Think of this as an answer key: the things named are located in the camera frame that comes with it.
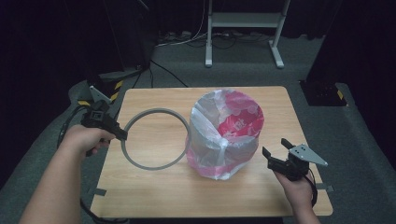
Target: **human hand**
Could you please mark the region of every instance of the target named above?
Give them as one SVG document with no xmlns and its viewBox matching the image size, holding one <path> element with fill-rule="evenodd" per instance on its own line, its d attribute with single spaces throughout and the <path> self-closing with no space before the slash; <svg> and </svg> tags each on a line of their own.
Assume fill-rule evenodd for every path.
<svg viewBox="0 0 396 224">
<path fill-rule="evenodd" d="M 286 198 L 293 210 L 312 209 L 312 189 L 305 178 L 297 181 L 289 181 L 284 175 L 278 172 L 274 172 L 274 174 L 285 190 Z M 308 173 L 306 177 L 313 181 L 311 174 Z"/>
<path fill-rule="evenodd" d="M 67 130 L 59 149 L 73 150 L 84 158 L 85 152 L 92 149 L 92 154 L 95 154 L 100 147 L 108 147 L 109 141 L 115 137 L 114 134 L 102 129 L 75 125 Z"/>
</svg>

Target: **wooden table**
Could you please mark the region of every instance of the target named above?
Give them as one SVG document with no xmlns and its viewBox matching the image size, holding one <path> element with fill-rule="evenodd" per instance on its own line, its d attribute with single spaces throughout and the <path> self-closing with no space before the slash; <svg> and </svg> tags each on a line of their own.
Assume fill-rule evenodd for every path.
<svg viewBox="0 0 396 224">
<path fill-rule="evenodd" d="M 125 127 L 136 114 L 157 107 L 174 110 L 189 121 L 194 103 L 215 89 L 218 88 L 128 90 L 118 122 Z M 120 141 L 113 140 L 97 187 L 105 189 L 106 195 L 95 195 L 91 210 L 99 217 L 291 216 L 284 191 L 273 172 L 267 169 L 267 159 L 262 155 L 262 146 L 265 146 L 273 157 L 285 160 L 288 151 L 280 144 L 282 137 L 294 145 L 306 143 L 287 90 L 283 87 L 223 89 L 249 95 L 264 114 L 259 148 L 244 168 L 229 180 L 213 180 L 199 176 L 184 157 L 161 171 L 142 170 L 126 160 Z M 126 147 L 134 161 L 146 166 L 161 166 L 180 155 L 186 135 L 180 120 L 167 114 L 151 114 L 132 126 Z M 317 166 L 311 164 L 311 169 L 317 183 L 321 183 Z M 318 216 L 332 213 L 324 189 L 318 191 L 314 210 Z"/>
</svg>

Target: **human arm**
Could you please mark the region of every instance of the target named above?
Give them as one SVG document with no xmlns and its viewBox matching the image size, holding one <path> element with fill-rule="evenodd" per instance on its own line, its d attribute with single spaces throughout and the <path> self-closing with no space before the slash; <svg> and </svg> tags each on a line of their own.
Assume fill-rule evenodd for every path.
<svg viewBox="0 0 396 224">
<path fill-rule="evenodd" d="M 274 174 L 285 190 L 285 195 L 293 210 L 296 223 L 320 223 L 312 208 L 312 189 L 309 183 L 304 178 L 297 181 L 289 181 L 278 172 L 274 172 Z"/>
<path fill-rule="evenodd" d="M 27 204 L 20 223 L 79 223 L 80 169 L 85 152 L 108 146 L 115 135 L 81 125 L 65 134 L 37 188 Z"/>
</svg>

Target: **knotted plastic bag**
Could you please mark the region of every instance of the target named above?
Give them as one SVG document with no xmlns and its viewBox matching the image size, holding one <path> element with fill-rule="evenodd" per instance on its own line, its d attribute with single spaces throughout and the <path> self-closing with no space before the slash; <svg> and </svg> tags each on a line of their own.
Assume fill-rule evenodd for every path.
<svg viewBox="0 0 396 224">
<path fill-rule="evenodd" d="M 202 96 L 191 110 L 189 166 L 201 176 L 229 179 L 253 157 L 263 123 L 262 109 L 240 91 Z"/>
</svg>

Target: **gray carpet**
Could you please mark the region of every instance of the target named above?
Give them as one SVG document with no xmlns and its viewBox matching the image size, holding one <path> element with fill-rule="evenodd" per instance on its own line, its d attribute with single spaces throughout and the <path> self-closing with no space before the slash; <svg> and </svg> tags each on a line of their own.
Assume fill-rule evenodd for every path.
<svg viewBox="0 0 396 224">
<path fill-rule="evenodd" d="M 152 60 L 172 71 L 189 87 L 284 86 L 287 88 L 305 137 L 330 165 L 319 167 L 323 181 L 334 187 L 329 196 L 334 212 L 320 217 L 322 223 L 394 223 L 396 220 L 396 174 L 367 129 L 346 84 L 337 87 L 348 106 L 309 106 L 300 88 L 315 60 L 322 40 L 281 38 L 279 51 L 285 63 L 277 69 L 267 42 L 236 43 L 229 49 L 213 50 L 213 66 L 205 68 L 205 48 L 187 45 L 158 47 Z M 218 46 L 230 42 L 215 40 Z M 152 64 L 154 88 L 183 87 L 172 75 Z M 136 77 L 128 77 L 111 113 L 120 108 L 123 94 Z M 17 223 L 24 206 L 53 155 L 58 132 L 77 105 L 85 83 L 69 92 L 71 106 L 35 140 L 15 172 L 0 192 L 0 223 Z M 151 88 L 150 72 L 145 71 L 135 88 Z M 73 123 L 79 121 L 77 116 Z M 84 161 L 82 198 L 90 205 L 106 151 Z M 92 223 L 83 212 L 83 223 Z M 284 223 L 292 223 L 284 217 Z"/>
</svg>

